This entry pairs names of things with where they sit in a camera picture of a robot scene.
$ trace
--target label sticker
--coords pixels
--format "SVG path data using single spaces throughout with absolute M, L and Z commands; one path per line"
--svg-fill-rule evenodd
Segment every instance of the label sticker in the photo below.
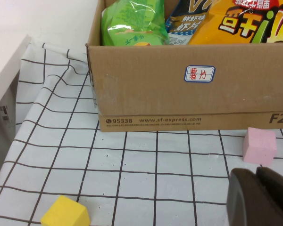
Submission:
M 190 65 L 185 70 L 186 82 L 206 82 L 213 80 L 216 68 L 214 66 Z

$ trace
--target green snack bag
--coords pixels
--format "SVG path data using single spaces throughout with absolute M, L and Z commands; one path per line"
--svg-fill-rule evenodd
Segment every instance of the green snack bag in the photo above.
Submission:
M 104 46 L 168 44 L 164 0 L 117 0 L 102 12 L 101 32 Z

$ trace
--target cardboard box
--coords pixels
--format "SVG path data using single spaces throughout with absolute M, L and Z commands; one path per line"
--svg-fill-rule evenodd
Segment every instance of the cardboard box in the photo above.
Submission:
M 283 128 L 270 122 L 283 117 L 283 43 L 101 46 L 101 12 L 113 2 L 99 0 L 87 43 L 102 131 Z M 165 0 L 166 18 L 177 3 Z M 204 80 L 191 82 L 194 68 Z M 201 123 L 139 121 L 160 118 Z M 106 123 L 114 119 L 132 122 Z

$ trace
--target chip bag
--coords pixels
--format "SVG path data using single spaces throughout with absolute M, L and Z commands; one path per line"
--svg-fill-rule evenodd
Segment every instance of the chip bag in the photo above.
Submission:
M 171 45 L 185 45 L 206 17 L 212 0 L 180 0 L 166 22 Z
M 101 32 L 104 46 L 168 44 L 164 0 L 117 0 L 103 11 Z
M 283 0 L 213 0 L 189 44 L 283 42 Z

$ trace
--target table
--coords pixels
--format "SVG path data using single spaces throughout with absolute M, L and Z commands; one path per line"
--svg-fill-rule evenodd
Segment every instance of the table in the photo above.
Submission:
M 93 226 L 225 225 L 231 170 L 258 167 L 242 161 L 245 130 L 103 133 L 87 64 L 71 55 L 39 43 L 23 57 L 0 225 L 40 225 L 61 194 L 85 205 Z M 283 175 L 275 132 L 270 168 Z

